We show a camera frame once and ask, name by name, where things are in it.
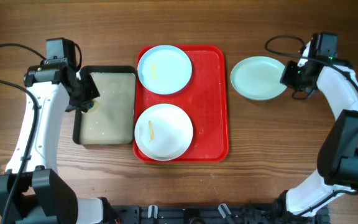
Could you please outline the mint green plate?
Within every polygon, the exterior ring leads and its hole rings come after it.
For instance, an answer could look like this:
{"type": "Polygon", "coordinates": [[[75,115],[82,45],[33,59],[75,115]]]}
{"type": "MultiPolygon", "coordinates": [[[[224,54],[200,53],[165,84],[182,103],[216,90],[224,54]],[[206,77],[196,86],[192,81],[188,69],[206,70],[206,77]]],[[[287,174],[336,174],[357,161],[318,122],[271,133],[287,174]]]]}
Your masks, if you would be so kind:
{"type": "Polygon", "coordinates": [[[283,63],[271,57],[249,57],[234,66],[230,81],[233,88],[245,98],[270,100],[287,89],[280,83],[284,68],[283,63]]]}

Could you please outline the white plate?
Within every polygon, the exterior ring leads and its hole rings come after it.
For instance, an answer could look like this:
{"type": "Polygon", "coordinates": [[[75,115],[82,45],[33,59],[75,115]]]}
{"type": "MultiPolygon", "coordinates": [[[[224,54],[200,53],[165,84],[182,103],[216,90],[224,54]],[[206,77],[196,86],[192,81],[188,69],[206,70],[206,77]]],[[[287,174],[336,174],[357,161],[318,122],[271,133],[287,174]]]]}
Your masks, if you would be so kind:
{"type": "Polygon", "coordinates": [[[147,108],[134,128],[140,152],[156,161],[170,161],[184,154],[190,147],[193,133],[193,123],[186,112],[166,103],[147,108]]]}

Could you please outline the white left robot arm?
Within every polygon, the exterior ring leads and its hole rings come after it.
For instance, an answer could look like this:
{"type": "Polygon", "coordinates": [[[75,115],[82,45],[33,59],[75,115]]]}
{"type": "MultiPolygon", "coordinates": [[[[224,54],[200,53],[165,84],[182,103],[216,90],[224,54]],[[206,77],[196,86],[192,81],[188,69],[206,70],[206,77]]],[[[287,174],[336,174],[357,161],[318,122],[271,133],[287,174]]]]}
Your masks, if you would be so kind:
{"type": "Polygon", "coordinates": [[[59,177],[57,147],[64,114],[87,112],[100,96],[90,74],[82,72],[78,44],[48,39],[47,54],[29,67],[19,139],[0,175],[2,223],[103,223],[109,206],[100,198],[84,199],[59,177]]]}

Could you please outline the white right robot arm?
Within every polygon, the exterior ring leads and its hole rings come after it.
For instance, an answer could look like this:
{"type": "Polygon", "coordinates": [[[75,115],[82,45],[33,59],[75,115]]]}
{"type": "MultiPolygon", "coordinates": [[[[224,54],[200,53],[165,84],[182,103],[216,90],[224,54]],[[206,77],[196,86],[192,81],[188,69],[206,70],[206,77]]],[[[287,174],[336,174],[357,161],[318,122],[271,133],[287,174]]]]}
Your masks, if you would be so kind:
{"type": "Polygon", "coordinates": [[[358,194],[358,82],[352,65],[337,57],[338,36],[313,34],[301,47],[298,62],[289,61],[280,82],[298,93],[323,93],[335,124],[319,150],[317,169],[285,194],[288,213],[312,217],[344,194],[358,194]]]}

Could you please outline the yellow green sponge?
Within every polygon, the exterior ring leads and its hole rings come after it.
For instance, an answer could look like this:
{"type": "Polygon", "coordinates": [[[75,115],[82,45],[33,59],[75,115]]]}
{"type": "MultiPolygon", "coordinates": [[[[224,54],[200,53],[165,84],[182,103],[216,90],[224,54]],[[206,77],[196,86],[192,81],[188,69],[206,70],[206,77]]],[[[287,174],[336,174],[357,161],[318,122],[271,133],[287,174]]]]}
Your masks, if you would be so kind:
{"type": "Polygon", "coordinates": [[[99,108],[99,102],[96,100],[93,100],[91,103],[86,105],[85,108],[87,109],[86,113],[94,112],[95,110],[97,110],[99,108]]]}

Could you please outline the light blue plate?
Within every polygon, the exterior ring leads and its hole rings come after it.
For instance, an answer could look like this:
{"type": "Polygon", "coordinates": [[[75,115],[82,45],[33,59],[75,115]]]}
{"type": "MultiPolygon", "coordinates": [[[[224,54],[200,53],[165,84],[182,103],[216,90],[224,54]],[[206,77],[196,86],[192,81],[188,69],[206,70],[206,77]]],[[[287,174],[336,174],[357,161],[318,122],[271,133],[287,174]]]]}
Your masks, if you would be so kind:
{"type": "Polygon", "coordinates": [[[137,72],[141,84],[148,91],[171,95],[188,84],[193,66],[183,50],[172,45],[158,45],[141,56],[137,72]]]}

